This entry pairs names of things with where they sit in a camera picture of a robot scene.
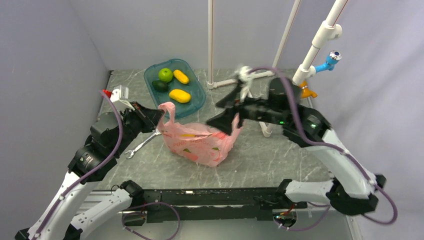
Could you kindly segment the pink plastic bag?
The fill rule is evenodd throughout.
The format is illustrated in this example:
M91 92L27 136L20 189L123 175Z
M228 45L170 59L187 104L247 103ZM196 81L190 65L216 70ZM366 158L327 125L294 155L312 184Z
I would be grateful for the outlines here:
M172 153L197 164L209 167L219 165L233 149L242 130L238 128L238 116L230 124L231 135L227 135L202 123L181 124L175 121L176 106L170 101L160 104L158 109L169 115L168 121L163 116L157 125L165 145Z

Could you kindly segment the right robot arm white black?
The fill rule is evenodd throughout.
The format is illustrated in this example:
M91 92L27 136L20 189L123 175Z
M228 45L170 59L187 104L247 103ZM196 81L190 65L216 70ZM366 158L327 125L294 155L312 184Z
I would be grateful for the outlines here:
M364 215L376 210L375 192L383 188L386 178L353 163L325 117L316 109L300 104L302 90L289 78L276 77L268 86L268 97L241 97L243 83L216 103L222 113L206 124L227 135L239 129L244 120L280 125L283 135L300 148L318 158L333 174L331 180L300 182L284 179L278 186L275 200L287 208L292 203L328 204L348 216Z

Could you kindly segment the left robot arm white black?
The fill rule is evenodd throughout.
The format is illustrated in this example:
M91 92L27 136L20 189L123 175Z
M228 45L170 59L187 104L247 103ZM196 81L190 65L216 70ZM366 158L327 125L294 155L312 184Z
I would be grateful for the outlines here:
M112 199L75 217L86 197L117 164L117 159L140 133L154 132L164 111L146 108L136 101L110 100L111 112L101 114L90 127L90 134L71 162L55 197L39 220L19 230L16 240L81 240L98 226L100 216L144 203L143 189L132 180L124 182L123 200Z

